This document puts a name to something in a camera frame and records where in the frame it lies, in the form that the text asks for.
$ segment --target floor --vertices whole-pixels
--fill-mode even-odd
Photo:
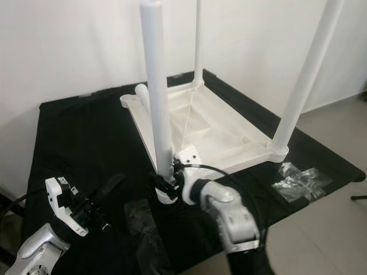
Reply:
[[[355,97],[301,116],[298,127],[367,171],[367,103]],[[270,227],[268,255],[277,275],[367,274],[367,181],[322,198]],[[11,215],[0,228],[0,244],[16,250],[21,222]],[[6,268],[0,265],[0,275]],[[230,275],[225,257],[216,255],[182,275]]]

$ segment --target white wall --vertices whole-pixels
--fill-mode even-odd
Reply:
[[[205,68],[281,115],[325,0],[203,1]],[[308,109],[367,76],[366,3],[346,1]],[[167,72],[192,70],[195,0],[163,2]],[[0,185],[20,196],[41,102],[145,80],[138,0],[0,0],[0,39]]]

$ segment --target black cable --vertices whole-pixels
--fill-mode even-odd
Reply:
[[[16,199],[11,204],[9,204],[7,207],[5,207],[5,209],[3,210],[3,212],[1,212],[1,214],[0,214],[0,223],[1,223],[2,219],[5,217],[6,213],[8,211],[10,211],[15,205],[17,205],[21,201],[24,201],[26,198],[28,198],[30,196],[36,195],[36,194],[38,194],[40,192],[44,192],[44,191],[46,191],[46,188],[42,188],[42,189],[38,189],[38,190],[35,190],[35,191],[32,191],[32,192],[29,192],[29,193],[21,196],[20,198]]]
[[[268,234],[268,229],[267,229],[267,222],[263,219],[262,215],[261,215],[261,211],[259,209],[259,205],[257,204],[255,198],[251,195],[251,193],[247,190],[246,186],[244,184],[239,184],[238,181],[236,180],[236,178],[234,176],[232,176],[231,174],[220,170],[219,168],[213,167],[213,166],[209,166],[209,165],[205,165],[205,164],[183,164],[184,168],[204,168],[204,169],[209,169],[209,170],[213,170],[215,172],[221,173],[225,176],[227,176],[230,180],[232,180],[232,182],[235,185],[239,185],[239,186],[243,186],[248,198],[250,200],[250,203],[252,204],[255,214],[257,215],[258,219],[260,220],[260,222],[264,225],[265,229],[263,231],[263,233],[260,230],[260,246],[265,246],[266,244],[266,239],[267,239],[267,234]]]

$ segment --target cable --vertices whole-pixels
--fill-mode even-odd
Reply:
[[[3,210],[3,212],[1,212],[0,214],[0,223],[2,221],[2,219],[5,217],[6,213],[8,211],[10,211],[15,205],[17,205],[18,203],[20,203],[21,201],[24,201],[26,198],[36,195],[40,192],[46,191],[46,188],[41,188],[32,192],[29,192],[23,196],[21,196],[20,198],[16,199],[14,202],[12,202],[11,204],[9,204],[7,207],[5,207],[5,209]]]
[[[213,166],[209,166],[209,165],[204,165],[204,164],[183,164],[182,165],[184,168],[204,168],[204,169],[209,169],[209,170],[213,170],[215,172],[221,173],[225,176],[227,176],[230,180],[232,180],[232,182],[235,185],[239,185],[239,186],[243,186],[243,188],[245,189],[248,198],[250,200],[250,203],[253,206],[253,209],[255,211],[255,214],[257,215],[258,219],[260,220],[260,222],[264,225],[265,229],[263,230],[263,233],[260,231],[260,246],[265,246],[266,244],[266,239],[267,239],[267,234],[268,234],[268,228],[267,228],[267,222],[263,219],[260,209],[259,209],[259,205],[257,204],[257,202],[255,201],[255,198],[251,195],[251,193],[247,190],[246,186],[243,184],[239,184],[239,182],[236,180],[236,178],[234,176],[232,176],[231,174],[220,170],[219,168],[213,167]]]

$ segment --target black tablecloth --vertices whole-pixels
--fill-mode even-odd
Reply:
[[[169,85],[178,85],[192,78],[193,73],[190,72],[170,77],[168,82]],[[279,122],[277,116],[208,71],[204,71],[204,80],[215,94],[266,135],[273,137]],[[128,233],[124,204],[142,198],[149,199],[155,223],[176,272],[221,250],[216,225],[197,206],[182,202],[164,206],[150,195],[148,173],[154,169],[128,109],[122,108],[119,100],[123,94],[134,93],[134,88],[135,84],[126,85],[40,106],[28,192],[44,187],[46,178],[63,175],[88,195],[111,176],[126,176],[123,186],[114,194],[115,198],[103,205],[114,229],[106,234],[93,232],[76,240],[60,258],[53,274],[138,274],[135,260],[137,243]],[[365,178],[357,167],[298,129],[292,135],[289,148],[286,161],[300,170],[315,167],[332,178],[333,182],[324,188],[327,194],[349,182]],[[305,198],[288,203],[273,190],[271,185],[282,179],[277,172],[279,166],[267,162],[235,173],[241,183],[236,188],[245,196],[243,185],[246,184],[256,197],[267,225],[309,203]],[[226,179],[221,182],[232,185]],[[52,218],[46,194],[30,197],[25,207],[22,240]]]

